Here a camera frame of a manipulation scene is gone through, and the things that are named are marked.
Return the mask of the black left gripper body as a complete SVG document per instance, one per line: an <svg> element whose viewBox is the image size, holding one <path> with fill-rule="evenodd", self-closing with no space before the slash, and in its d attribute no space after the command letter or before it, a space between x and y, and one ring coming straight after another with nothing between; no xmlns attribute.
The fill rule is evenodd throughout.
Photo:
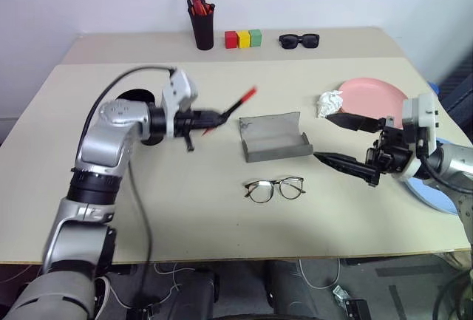
<svg viewBox="0 0 473 320"><path fill-rule="evenodd" d="M186 143L187 152L194 151L194 144L190 134L193 130L201 130L203 128L201 111L188 110L186 112L178 112L174 116L174 137L181 137Z"/></svg>

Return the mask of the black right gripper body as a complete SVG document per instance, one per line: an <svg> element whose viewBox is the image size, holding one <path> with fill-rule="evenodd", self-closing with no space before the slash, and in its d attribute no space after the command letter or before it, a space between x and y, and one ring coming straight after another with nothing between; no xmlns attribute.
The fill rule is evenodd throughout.
<svg viewBox="0 0 473 320"><path fill-rule="evenodd" d="M406 167L412 152L404 141L402 129L394 127L394 117L364 117L366 132L380 132L379 138L368 148L365 164L370 167L370 175L364 178L368 184L378 184L380 174L400 173Z"/></svg>

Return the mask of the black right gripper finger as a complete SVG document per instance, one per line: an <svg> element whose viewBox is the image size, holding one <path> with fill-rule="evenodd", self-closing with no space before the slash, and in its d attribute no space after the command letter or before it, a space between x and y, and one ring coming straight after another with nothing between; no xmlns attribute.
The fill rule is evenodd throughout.
<svg viewBox="0 0 473 320"><path fill-rule="evenodd" d="M363 132L375 133L385 127L384 118L374 119L346 112L327 115L325 118L341 128L353 131L361 130Z"/></svg>
<svg viewBox="0 0 473 320"><path fill-rule="evenodd" d="M380 171L374 166L358 162L354 157L332 152L314 152L313 156L336 171L361 178L368 185L376 187L379 183Z"/></svg>

